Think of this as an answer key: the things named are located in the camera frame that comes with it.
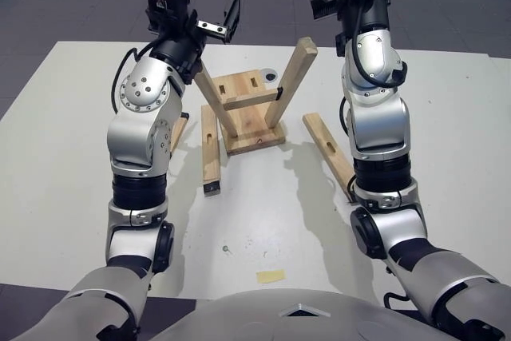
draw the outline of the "floor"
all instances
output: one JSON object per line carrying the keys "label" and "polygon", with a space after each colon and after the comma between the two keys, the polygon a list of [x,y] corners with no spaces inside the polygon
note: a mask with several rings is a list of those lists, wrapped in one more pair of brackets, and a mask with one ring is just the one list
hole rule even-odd
{"label": "floor", "polygon": [[[201,19],[219,22],[226,1],[191,0],[191,6]],[[151,39],[145,2],[0,0],[0,118],[56,41]],[[511,0],[392,0],[390,24],[393,46],[398,49],[511,58]],[[335,18],[315,22],[309,0],[242,0],[241,23],[232,43],[293,46],[297,38],[309,35],[318,46],[333,46],[339,29]],[[0,340],[32,326],[63,295],[62,291],[0,285],[4,324]],[[150,299],[142,339],[194,307],[190,300]]]}

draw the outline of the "paper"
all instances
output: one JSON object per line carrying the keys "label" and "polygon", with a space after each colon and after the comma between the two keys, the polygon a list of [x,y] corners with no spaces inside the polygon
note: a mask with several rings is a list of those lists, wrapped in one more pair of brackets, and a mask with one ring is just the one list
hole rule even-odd
{"label": "paper", "polygon": [[275,281],[284,280],[286,275],[283,269],[279,269],[277,271],[263,271],[257,272],[257,282],[259,284],[269,284],[274,283]]}

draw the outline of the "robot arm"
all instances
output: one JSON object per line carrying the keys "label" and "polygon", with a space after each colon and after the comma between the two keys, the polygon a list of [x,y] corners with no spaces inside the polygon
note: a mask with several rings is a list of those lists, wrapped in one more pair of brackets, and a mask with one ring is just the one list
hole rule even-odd
{"label": "robot arm", "polygon": [[459,339],[511,337],[511,287],[427,239],[418,185],[410,174],[410,119],[398,92],[407,68],[391,45],[390,0],[311,3],[315,18],[337,11],[343,22],[336,43],[346,59],[346,126],[354,194],[361,204],[351,214],[358,247],[385,262],[433,326]]}
{"label": "robot arm", "polygon": [[189,0],[149,0],[158,38],[134,54],[133,71],[112,89],[116,116],[107,135],[113,170],[106,266],[90,272],[33,328],[16,340],[134,340],[155,274],[170,265],[174,227],[168,210],[169,140],[181,98],[202,69],[207,37],[229,42],[240,17],[232,0],[218,26],[188,14]]}

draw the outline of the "wood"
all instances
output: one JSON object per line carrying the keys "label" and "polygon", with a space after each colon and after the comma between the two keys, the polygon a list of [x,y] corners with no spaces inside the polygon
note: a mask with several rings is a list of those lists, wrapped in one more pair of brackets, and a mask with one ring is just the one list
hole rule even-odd
{"label": "wood", "polygon": [[170,153],[174,153],[174,150],[177,147],[177,143],[179,143],[179,139],[181,138],[181,134],[184,131],[184,127],[186,123],[188,123],[188,118],[190,115],[187,113],[182,113],[181,117],[177,119],[172,127],[172,134],[170,135]]}
{"label": "wood", "polygon": [[202,184],[204,195],[220,193],[220,147],[216,116],[210,105],[200,109],[202,125]]}
{"label": "wood", "polygon": [[273,128],[279,123],[287,105],[289,105],[317,55],[318,48],[311,38],[301,38],[298,40],[298,44],[291,55],[289,63],[287,63],[284,75],[279,83],[279,87],[283,89],[282,96],[278,101],[273,101],[270,104],[264,117],[269,128]]}
{"label": "wood", "polygon": [[[216,92],[223,102],[234,97],[266,92],[266,85],[263,83],[259,70],[215,77],[213,82]],[[238,137],[230,136],[227,127],[221,126],[228,155],[245,153],[285,142],[286,137],[280,124],[273,129],[267,127],[264,116],[268,104],[249,105],[230,111]]]}
{"label": "wood", "polygon": [[279,91],[277,89],[267,89],[263,92],[251,93],[248,95],[230,97],[224,103],[224,109],[229,111],[231,109],[238,109],[248,107],[249,105],[256,105],[274,101],[277,98]]}
{"label": "wood", "polygon": [[354,202],[348,192],[348,183],[355,174],[351,163],[344,156],[318,113],[303,115],[302,120],[344,194],[350,202]]}
{"label": "wood", "polygon": [[200,91],[208,101],[208,104],[211,106],[213,111],[215,111],[218,120],[220,120],[222,127],[225,128],[225,131],[228,133],[228,135],[230,137],[238,136],[234,120],[232,119],[229,112],[227,112],[222,106],[220,95],[218,94],[217,88],[213,84],[213,81],[209,76],[209,73],[206,70],[204,64],[202,65],[202,71],[195,75],[194,80],[197,86],[199,87]]}

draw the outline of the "white table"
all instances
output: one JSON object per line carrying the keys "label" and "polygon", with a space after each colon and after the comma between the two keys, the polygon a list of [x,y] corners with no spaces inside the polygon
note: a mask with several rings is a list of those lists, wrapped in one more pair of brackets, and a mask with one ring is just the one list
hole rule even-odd
{"label": "white table", "polygon": [[[112,196],[109,92],[131,46],[59,42],[0,122],[0,283],[70,289],[104,265]],[[203,58],[212,76],[264,67],[282,74],[292,50],[211,45]],[[413,174],[430,240],[511,284],[509,82],[483,54],[401,55],[410,69],[402,96],[410,108]],[[201,184],[204,99],[194,85],[187,88],[190,120],[168,177],[174,261],[155,278],[151,295],[215,299],[303,287],[377,301],[386,291],[401,291],[381,262],[356,248],[353,208],[301,121],[319,112],[349,153],[338,118],[342,64],[335,49],[319,49],[284,114],[285,145],[230,158],[220,146],[222,192],[213,197],[204,197]],[[280,268],[285,280],[257,283],[257,272]]]}

